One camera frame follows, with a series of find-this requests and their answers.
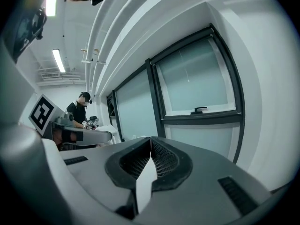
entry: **ceiling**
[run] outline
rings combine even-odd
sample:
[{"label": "ceiling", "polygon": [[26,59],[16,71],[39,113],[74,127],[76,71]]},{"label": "ceiling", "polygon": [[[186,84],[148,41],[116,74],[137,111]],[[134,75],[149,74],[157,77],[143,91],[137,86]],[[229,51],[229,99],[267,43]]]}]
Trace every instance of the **ceiling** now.
[{"label": "ceiling", "polygon": [[36,81],[42,81],[38,74],[59,71],[52,50],[58,48],[66,72],[76,72],[85,80],[85,66],[81,63],[87,47],[90,31],[100,5],[92,6],[90,1],[71,2],[57,0],[56,16],[48,17],[44,26],[43,38],[35,40],[24,52],[30,53],[32,70],[37,75]]}]

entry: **fluorescent light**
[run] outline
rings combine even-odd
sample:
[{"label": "fluorescent light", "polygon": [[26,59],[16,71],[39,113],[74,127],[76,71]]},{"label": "fluorescent light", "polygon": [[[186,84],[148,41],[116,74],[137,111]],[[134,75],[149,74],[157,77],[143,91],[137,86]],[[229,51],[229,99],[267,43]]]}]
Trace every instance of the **fluorescent light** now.
[{"label": "fluorescent light", "polygon": [[57,64],[58,68],[60,69],[60,72],[65,73],[66,71],[65,71],[64,65],[62,64],[61,57],[60,57],[60,50],[53,49],[52,53],[55,58],[56,64]]},{"label": "fluorescent light", "polygon": [[56,13],[56,0],[46,0],[46,15],[55,16]]}]

